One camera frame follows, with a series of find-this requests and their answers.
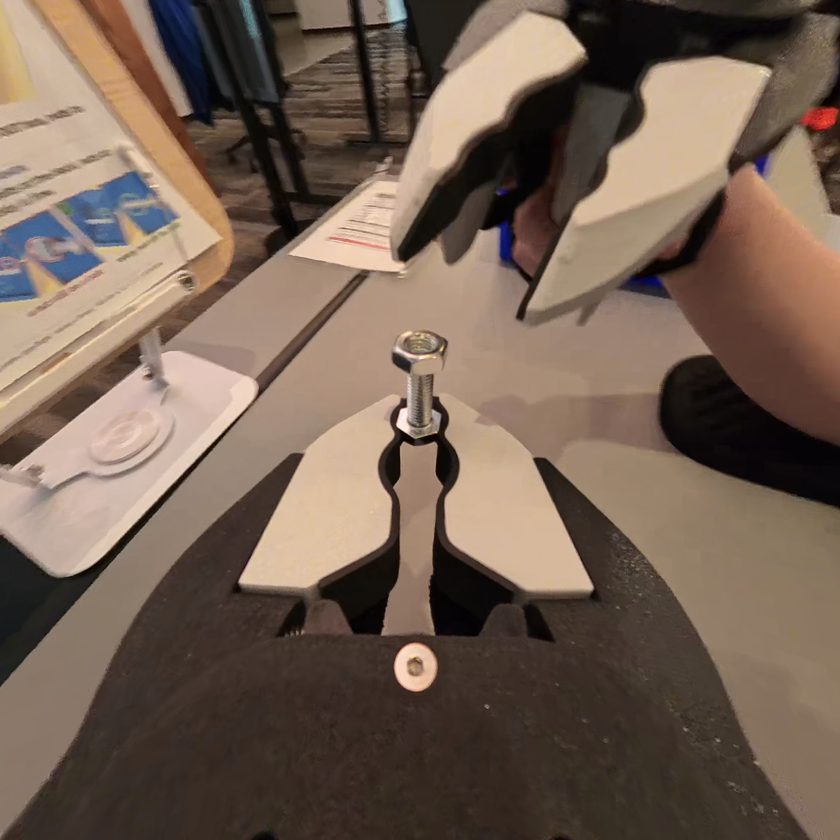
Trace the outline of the person's right forearm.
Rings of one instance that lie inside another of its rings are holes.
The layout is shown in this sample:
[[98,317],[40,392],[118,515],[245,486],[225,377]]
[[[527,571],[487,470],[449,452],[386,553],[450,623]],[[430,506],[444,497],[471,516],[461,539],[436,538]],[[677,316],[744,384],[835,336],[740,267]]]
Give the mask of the person's right forearm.
[[750,164],[733,175],[696,260],[663,278],[691,327],[749,398],[839,443],[838,254]]

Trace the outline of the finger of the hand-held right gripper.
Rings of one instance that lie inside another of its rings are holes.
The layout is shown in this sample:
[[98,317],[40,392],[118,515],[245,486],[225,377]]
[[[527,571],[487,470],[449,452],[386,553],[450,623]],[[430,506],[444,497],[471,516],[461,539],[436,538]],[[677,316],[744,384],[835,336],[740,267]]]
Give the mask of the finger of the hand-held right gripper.
[[541,142],[587,61],[567,12],[474,12],[444,61],[409,145],[391,220],[394,259],[436,239],[459,261],[507,208],[498,192],[523,142]]
[[687,236],[725,186],[770,76],[766,66],[725,56],[652,66],[639,89],[642,122],[610,150],[601,184],[576,204],[518,320],[590,312]]

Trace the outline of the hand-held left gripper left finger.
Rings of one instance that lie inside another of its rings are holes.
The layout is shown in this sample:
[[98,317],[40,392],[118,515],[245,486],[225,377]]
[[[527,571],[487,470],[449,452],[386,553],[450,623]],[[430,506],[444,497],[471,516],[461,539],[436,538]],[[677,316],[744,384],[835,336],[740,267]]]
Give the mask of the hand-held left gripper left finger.
[[381,634],[400,570],[403,438],[388,395],[302,454],[238,579],[242,592],[339,604],[357,634]]

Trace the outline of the wooden beam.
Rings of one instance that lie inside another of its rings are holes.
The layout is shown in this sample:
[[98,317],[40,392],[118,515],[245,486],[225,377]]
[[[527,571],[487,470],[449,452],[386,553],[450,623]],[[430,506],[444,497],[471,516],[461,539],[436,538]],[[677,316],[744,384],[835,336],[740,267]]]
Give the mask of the wooden beam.
[[157,111],[166,128],[217,196],[218,190],[207,173],[205,160],[195,147],[182,118],[177,114],[172,98],[122,2],[80,1],[80,4],[121,59],[125,69]]

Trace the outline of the wooden document stand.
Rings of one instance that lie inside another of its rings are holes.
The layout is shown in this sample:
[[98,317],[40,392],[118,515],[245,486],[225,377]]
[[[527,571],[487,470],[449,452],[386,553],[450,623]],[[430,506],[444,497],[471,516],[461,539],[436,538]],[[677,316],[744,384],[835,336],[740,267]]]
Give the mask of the wooden document stand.
[[213,190],[79,2],[2,2],[2,437],[126,347],[140,368],[15,465],[2,536],[62,579],[99,563],[256,399],[164,351],[160,323],[220,280]]

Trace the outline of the silver hex nut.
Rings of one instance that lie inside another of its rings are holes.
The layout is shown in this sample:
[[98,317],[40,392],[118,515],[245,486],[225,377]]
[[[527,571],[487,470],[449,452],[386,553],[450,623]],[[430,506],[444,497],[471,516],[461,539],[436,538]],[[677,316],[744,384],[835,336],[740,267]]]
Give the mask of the silver hex nut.
[[398,335],[392,347],[394,365],[412,376],[436,375],[444,370],[448,341],[430,330],[412,330]]

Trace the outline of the black elbow rest pad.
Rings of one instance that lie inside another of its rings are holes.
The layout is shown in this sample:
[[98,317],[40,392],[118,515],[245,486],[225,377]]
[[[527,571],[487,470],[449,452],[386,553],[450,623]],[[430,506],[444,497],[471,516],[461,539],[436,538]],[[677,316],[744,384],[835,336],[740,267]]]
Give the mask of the black elbow rest pad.
[[839,448],[773,417],[710,355],[667,373],[658,422],[673,448],[702,466],[839,508]]

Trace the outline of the person's right hand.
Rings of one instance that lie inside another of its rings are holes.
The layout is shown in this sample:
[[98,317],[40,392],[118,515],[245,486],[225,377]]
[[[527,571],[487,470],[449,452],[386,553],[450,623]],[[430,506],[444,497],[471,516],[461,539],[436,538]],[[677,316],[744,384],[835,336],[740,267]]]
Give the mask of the person's right hand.
[[552,208],[554,194],[564,173],[564,149],[568,133],[567,126],[554,131],[548,174],[540,188],[513,214],[511,262],[527,282],[534,278],[549,247],[559,234],[559,227],[553,221]]

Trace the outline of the white paper sheet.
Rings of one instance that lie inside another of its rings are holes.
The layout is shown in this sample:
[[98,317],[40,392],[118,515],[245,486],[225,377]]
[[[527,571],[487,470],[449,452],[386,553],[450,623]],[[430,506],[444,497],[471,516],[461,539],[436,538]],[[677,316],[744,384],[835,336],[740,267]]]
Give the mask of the white paper sheet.
[[310,227],[290,255],[328,265],[399,274],[406,264],[394,259],[391,222],[396,206],[395,181],[368,181],[334,213]]

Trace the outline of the silver hex bolt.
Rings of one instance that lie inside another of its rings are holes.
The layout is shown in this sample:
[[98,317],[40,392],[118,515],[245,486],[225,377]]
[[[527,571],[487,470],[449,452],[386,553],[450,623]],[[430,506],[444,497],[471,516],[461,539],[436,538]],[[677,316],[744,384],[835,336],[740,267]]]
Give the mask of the silver hex bolt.
[[432,443],[442,426],[443,412],[434,402],[434,376],[434,373],[406,373],[406,400],[397,412],[395,428],[409,445]]

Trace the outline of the instruction board on stand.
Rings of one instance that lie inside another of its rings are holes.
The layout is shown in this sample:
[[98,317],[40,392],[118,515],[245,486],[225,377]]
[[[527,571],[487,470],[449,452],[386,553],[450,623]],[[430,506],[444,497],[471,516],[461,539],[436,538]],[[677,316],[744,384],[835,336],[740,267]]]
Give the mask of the instruction board on stand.
[[221,279],[220,202],[78,2],[2,2],[2,401]]

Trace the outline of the blue plastic bin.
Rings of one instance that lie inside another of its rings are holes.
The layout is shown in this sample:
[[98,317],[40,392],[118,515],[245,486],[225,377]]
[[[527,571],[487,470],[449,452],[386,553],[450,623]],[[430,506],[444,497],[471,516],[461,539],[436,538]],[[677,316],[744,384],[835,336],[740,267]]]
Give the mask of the blue plastic bin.
[[[753,162],[757,173],[762,178],[766,178],[767,176],[766,172],[769,169],[771,158],[772,153],[768,153],[760,156]],[[500,260],[503,263],[512,266],[517,273],[519,273],[519,276],[525,281],[525,283],[530,284],[532,282],[530,275],[525,273],[523,269],[521,269],[512,259],[511,252],[515,242],[515,236],[512,231],[511,220],[503,221],[498,226],[498,232]],[[633,292],[651,298],[670,299],[670,295],[661,282],[661,279],[656,276],[634,276],[626,280],[621,285],[621,289],[623,291]]]

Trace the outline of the black metal rolling stand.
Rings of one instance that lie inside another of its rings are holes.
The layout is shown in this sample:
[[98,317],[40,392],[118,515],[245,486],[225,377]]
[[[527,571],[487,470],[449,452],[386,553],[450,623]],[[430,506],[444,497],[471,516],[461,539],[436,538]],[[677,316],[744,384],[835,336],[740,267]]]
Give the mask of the black metal rolling stand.
[[424,81],[405,17],[288,77],[263,2],[192,2],[211,94],[196,143],[235,217],[266,217],[273,253],[374,172],[398,172]]

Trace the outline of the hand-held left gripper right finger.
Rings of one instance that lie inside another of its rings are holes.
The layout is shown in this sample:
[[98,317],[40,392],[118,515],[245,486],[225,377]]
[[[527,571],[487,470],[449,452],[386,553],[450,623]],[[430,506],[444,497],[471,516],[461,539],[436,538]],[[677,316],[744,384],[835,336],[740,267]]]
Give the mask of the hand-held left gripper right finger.
[[458,398],[443,394],[436,407],[435,633],[475,636],[499,605],[590,599],[595,586],[538,460]]

